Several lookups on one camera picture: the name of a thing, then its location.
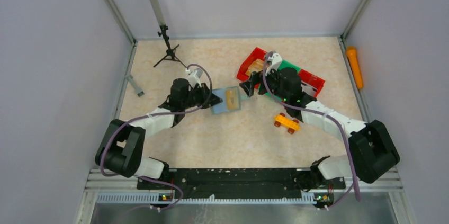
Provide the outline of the orange patterned card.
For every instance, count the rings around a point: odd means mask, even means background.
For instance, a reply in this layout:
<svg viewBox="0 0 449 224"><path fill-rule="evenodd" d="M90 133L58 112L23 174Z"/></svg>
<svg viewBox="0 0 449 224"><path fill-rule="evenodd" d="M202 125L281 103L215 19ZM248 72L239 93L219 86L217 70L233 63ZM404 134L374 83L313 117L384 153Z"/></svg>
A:
<svg viewBox="0 0 449 224"><path fill-rule="evenodd" d="M237 110L240 108L240 97L237 89L227 89L225 95L228 110Z"/></svg>

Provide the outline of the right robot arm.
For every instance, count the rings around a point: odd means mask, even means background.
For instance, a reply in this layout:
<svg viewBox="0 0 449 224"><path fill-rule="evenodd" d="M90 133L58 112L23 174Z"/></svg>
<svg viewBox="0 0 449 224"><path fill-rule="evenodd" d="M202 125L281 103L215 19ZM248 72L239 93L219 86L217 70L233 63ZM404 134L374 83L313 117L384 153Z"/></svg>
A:
<svg viewBox="0 0 449 224"><path fill-rule="evenodd" d="M320 179L356 176L373 183L400 162L400 156L384 123L360 121L326 107L302 89L302 81L293 68L253 72L239 86L251 97L272 94L280 99L287 114L296 120L321 128L344 142L347 153L325 156L315 161L311 169Z"/></svg>

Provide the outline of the green card holder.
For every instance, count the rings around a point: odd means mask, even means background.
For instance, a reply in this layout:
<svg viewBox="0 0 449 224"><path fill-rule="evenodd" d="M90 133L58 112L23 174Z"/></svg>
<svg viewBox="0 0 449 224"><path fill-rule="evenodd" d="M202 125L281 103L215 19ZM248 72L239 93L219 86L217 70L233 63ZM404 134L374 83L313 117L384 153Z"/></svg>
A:
<svg viewBox="0 0 449 224"><path fill-rule="evenodd" d="M248 100L247 94L239 87L217 88L212 91L222 102L211 108L213 115L241 110L242 101Z"/></svg>

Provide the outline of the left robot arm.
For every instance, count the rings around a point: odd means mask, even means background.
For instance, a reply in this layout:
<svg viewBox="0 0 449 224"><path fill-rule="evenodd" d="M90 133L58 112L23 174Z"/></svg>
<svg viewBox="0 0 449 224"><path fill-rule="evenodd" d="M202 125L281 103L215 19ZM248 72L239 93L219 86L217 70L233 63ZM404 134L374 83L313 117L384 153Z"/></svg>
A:
<svg viewBox="0 0 449 224"><path fill-rule="evenodd" d="M97 150L95 163L104 176L145 176L158 180L166 171L167 164L143 156L145 140L178 125L188 113L222 102L222 98L205 83L192 86L187 79L175 79L165 102L154 111L128 121L114 119L110 122Z"/></svg>

